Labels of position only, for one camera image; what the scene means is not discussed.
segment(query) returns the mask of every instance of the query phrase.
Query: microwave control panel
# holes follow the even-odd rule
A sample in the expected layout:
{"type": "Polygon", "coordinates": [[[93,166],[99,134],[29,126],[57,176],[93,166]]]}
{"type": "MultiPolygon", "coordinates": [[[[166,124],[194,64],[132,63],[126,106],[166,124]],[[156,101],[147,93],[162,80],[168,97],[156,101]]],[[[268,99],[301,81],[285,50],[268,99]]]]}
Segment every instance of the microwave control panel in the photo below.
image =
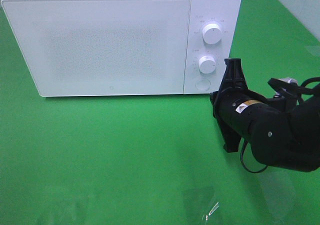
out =
{"type": "Polygon", "coordinates": [[[219,89],[241,0],[191,0],[184,94],[219,89]]]}

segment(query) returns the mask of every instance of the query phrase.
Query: white knob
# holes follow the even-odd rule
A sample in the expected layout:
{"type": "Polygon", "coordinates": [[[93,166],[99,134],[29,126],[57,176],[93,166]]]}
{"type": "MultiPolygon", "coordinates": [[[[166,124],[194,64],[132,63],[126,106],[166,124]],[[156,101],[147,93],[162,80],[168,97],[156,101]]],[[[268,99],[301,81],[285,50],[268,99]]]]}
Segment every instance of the white knob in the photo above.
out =
{"type": "Polygon", "coordinates": [[[203,56],[199,59],[199,70],[203,74],[213,73],[216,66],[216,61],[212,56],[203,56]]]}
{"type": "Polygon", "coordinates": [[[203,40],[207,44],[216,44],[221,40],[221,28],[216,23],[210,23],[202,29],[203,40]]]}

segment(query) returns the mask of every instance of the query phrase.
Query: warning label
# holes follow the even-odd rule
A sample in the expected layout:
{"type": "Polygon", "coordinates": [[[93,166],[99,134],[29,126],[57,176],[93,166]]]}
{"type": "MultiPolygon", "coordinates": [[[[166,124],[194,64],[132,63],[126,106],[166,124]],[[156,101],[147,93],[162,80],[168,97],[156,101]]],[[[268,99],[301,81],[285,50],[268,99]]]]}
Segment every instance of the warning label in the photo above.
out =
{"type": "Polygon", "coordinates": [[[245,101],[243,103],[241,103],[236,109],[235,111],[237,113],[242,113],[247,107],[249,107],[250,105],[252,104],[262,104],[262,102],[258,101],[258,100],[248,100],[248,101],[245,101]]]}

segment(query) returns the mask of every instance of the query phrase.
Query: green surface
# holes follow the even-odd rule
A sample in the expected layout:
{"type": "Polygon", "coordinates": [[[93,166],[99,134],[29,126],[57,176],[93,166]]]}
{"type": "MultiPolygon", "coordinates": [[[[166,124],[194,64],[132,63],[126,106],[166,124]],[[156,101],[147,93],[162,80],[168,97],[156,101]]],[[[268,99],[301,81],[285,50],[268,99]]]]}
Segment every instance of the green surface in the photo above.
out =
{"type": "MultiPolygon", "coordinates": [[[[230,56],[252,90],[319,76],[306,46],[277,0],[242,0],[230,56]]],[[[246,172],[208,95],[40,97],[2,9],[0,79],[0,225],[193,225],[216,202],[209,224],[319,224],[320,171],[246,172]]]]}

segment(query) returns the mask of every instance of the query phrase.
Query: microwave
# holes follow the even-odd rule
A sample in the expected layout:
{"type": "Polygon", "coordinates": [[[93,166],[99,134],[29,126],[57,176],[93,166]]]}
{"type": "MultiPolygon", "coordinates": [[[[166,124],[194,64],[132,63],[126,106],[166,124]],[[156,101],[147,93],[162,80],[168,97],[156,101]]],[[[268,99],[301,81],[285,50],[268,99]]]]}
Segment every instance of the microwave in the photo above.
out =
{"type": "Polygon", "coordinates": [[[219,89],[241,0],[2,0],[40,96],[219,89]]]}

